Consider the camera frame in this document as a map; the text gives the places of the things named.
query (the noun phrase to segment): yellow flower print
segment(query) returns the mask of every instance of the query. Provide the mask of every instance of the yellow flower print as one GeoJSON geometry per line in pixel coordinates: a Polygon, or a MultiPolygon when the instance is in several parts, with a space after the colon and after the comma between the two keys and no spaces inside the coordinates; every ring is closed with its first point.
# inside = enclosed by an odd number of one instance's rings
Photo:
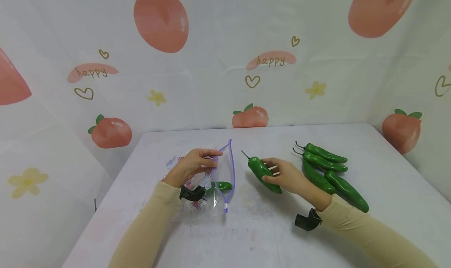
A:
{"type": "Polygon", "coordinates": [[[315,96],[324,95],[324,89],[326,89],[326,83],[319,83],[318,81],[313,82],[313,87],[311,89],[305,89],[305,92],[310,94],[310,99],[314,99],[315,96]]]}
{"type": "Polygon", "coordinates": [[[25,170],[22,176],[9,177],[8,183],[16,187],[12,194],[13,199],[20,198],[25,192],[37,196],[39,194],[38,184],[45,182],[48,177],[47,174],[39,173],[36,168],[25,170]]]}
{"type": "Polygon", "coordinates": [[[161,103],[165,103],[166,99],[164,98],[164,95],[162,92],[155,92],[155,90],[150,90],[150,94],[152,96],[148,96],[149,101],[154,101],[157,107],[160,106],[161,103]]]}

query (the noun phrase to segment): pepper stem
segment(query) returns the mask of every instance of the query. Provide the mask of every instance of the pepper stem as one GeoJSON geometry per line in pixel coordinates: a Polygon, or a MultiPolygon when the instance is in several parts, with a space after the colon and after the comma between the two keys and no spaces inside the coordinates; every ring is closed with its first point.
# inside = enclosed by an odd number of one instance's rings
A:
{"type": "MultiPolygon", "coordinates": [[[[241,151],[241,152],[242,152],[242,153],[243,153],[244,155],[246,155],[246,154],[245,154],[245,153],[244,153],[243,151],[241,151]]],[[[247,155],[246,155],[246,157],[247,157],[247,159],[250,159],[250,157],[249,157],[249,156],[247,156],[247,155]]]]}
{"type": "Polygon", "coordinates": [[[304,154],[303,153],[299,153],[299,152],[297,152],[295,149],[294,149],[294,147],[293,147],[293,152],[295,152],[295,153],[297,153],[297,154],[299,154],[299,155],[301,155],[301,156],[303,156],[304,154]]]}
{"type": "Polygon", "coordinates": [[[304,147],[301,147],[301,146],[298,145],[298,141],[294,141],[294,142],[296,143],[296,146],[297,146],[297,147],[299,147],[299,148],[301,148],[301,149],[305,149],[304,147]]]}

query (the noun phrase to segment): green chili pepper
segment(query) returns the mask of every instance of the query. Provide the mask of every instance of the green chili pepper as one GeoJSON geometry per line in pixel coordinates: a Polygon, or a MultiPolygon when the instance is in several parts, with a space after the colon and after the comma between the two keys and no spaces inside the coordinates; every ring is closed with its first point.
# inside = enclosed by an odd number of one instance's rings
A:
{"type": "Polygon", "coordinates": [[[336,175],[333,171],[327,171],[324,174],[324,177],[337,188],[342,194],[344,194],[347,198],[350,199],[350,202],[353,203],[357,209],[362,212],[368,212],[369,206],[368,203],[364,200],[364,198],[359,194],[359,192],[351,186],[345,179],[336,175]]]}
{"type": "Polygon", "coordinates": [[[303,149],[305,152],[311,152],[314,155],[317,156],[321,156],[322,158],[327,159],[330,162],[335,162],[335,163],[346,163],[348,161],[347,158],[344,158],[342,156],[338,156],[336,154],[333,154],[331,152],[328,152],[327,150],[317,147],[312,143],[308,143],[305,147],[301,147],[298,145],[298,141],[296,142],[296,146],[300,147],[301,149],[303,149]]]}
{"type": "Polygon", "coordinates": [[[250,158],[247,156],[249,161],[247,162],[247,166],[252,170],[256,178],[270,191],[276,194],[282,194],[282,189],[278,185],[270,184],[262,180],[263,176],[274,176],[271,171],[266,167],[266,165],[261,161],[258,157],[254,156],[250,158]]]}
{"type": "Polygon", "coordinates": [[[302,154],[302,153],[297,152],[294,149],[294,147],[293,147],[293,151],[299,155],[302,155],[304,157],[304,161],[309,162],[311,165],[321,167],[324,170],[332,170],[335,172],[346,172],[348,170],[348,168],[344,165],[327,161],[326,159],[322,158],[321,156],[314,155],[311,152],[304,152],[302,154]]]}
{"type": "MultiPolygon", "coordinates": [[[[218,183],[219,190],[222,191],[222,192],[229,191],[229,190],[233,189],[232,184],[229,183],[229,182],[217,182],[217,183],[218,183]]],[[[214,182],[210,182],[210,184],[211,184],[211,187],[209,189],[204,188],[205,195],[211,194],[215,190],[216,184],[214,182]]]]}
{"type": "Polygon", "coordinates": [[[321,190],[325,191],[328,194],[335,194],[336,190],[334,186],[332,186],[326,178],[323,177],[320,173],[318,173],[307,161],[303,161],[302,165],[304,166],[305,176],[307,179],[312,182],[313,185],[317,186],[321,190]]]}

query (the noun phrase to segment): person's right hand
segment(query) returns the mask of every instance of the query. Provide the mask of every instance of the person's right hand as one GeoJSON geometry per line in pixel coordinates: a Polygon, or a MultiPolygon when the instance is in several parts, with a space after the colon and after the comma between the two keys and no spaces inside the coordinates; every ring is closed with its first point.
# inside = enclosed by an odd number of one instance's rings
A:
{"type": "Polygon", "coordinates": [[[263,181],[279,185],[285,190],[297,194],[315,206],[319,211],[324,211],[332,202],[332,196],[313,185],[304,174],[288,161],[277,158],[262,159],[274,177],[263,176],[263,181]]]}
{"type": "Polygon", "coordinates": [[[291,162],[277,158],[264,158],[262,161],[266,164],[266,167],[274,167],[271,169],[271,173],[275,174],[274,177],[263,176],[263,181],[279,185],[291,193],[301,195],[308,180],[291,162]]]}

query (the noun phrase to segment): hand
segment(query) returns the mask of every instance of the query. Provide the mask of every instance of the hand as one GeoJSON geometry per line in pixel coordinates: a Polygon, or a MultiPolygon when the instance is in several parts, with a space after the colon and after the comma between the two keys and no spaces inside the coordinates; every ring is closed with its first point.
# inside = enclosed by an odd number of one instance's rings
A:
{"type": "Polygon", "coordinates": [[[332,202],[330,194],[313,185],[292,163],[277,158],[265,158],[262,161],[268,168],[273,167],[271,173],[275,174],[274,177],[263,176],[263,181],[301,196],[319,211],[324,211],[332,202]]]}
{"type": "Polygon", "coordinates": [[[195,148],[188,152],[164,177],[163,182],[175,188],[181,188],[186,181],[197,173],[211,173],[212,168],[217,167],[217,162],[207,156],[221,156],[222,152],[214,149],[195,148]]]}
{"type": "Polygon", "coordinates": [[[303,185],[308,180],[292,163],[277,158],[264,158],[262,161],[268,168],[273,167],[271,173],[275,174],[274,177],[263,176],[263,181],[279,185],[291,193],[301,195],[303,185]]]}

